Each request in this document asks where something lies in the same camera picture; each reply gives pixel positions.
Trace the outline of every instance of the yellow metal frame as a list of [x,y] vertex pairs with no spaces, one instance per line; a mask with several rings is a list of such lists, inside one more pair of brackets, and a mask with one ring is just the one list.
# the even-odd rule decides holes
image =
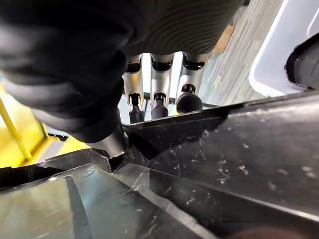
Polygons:
[[[20,106],[25,107],[25,106],[20,105],[18,103],[18,109],[13,109],[13,110],[16,110],[16,111],[20,110],[20,108],[19,108]],[[8,158],[5,158],[5,159],[0,158],[0,168],[1,167],[8,167],[8,166],[21,167],[21,166],[34,164],[37,162],[38,158],[48,149],[48,147],[54,141],[60,141],[58,137],[49,136],[44,124],[39,122],[36,118],[34,118],[34,121],[33,120],[32,121],[36,122],[36,124],[33,124],[33,125],[38,126],[38,129],[34,130],[34,132],[36,133],[37,136],[31,137],[31,139],[30,139],[30,136],[32,136],[32,135],[29,134],[28,139],[34,140],[35,138],[37,138],[37,140],[39,140],[39,142],[33,141],[35,143],[35,147],[28,148],[28,146],[26,145],[26,141],[23,140],[21,133],[18,131],[15,123],[10,118],[10,114],[6,110],[2,98],[0,98],[0,116],[2,117],[2,120],[6,126],[6,129],[8,130],[10,135],[12,135],[13,140],[18,145],[18,147],[16,147],[16,146],[14,146],[13,141],[8,142],[8,147],[10,147],[10,145],[11,145],[11,147],[6,150],[5,156],[9,157],[9,159]]]
[[32,158],[31,152],[27,149],[27,147],[25,146],[25,144],[22,141],[21,135],[14,127],[14,124],[12,123],[9,114],[4,107],[2,99],[0,99],[0,115],[1,115],[5,125],[7,127],[7,129],[9,130],[9,132],[12,134],[13,138],[15,139],[17,144],[19,145],[19,148],[20,148],[22,154],[24,155],[25,159],[26,160],[31,159]]

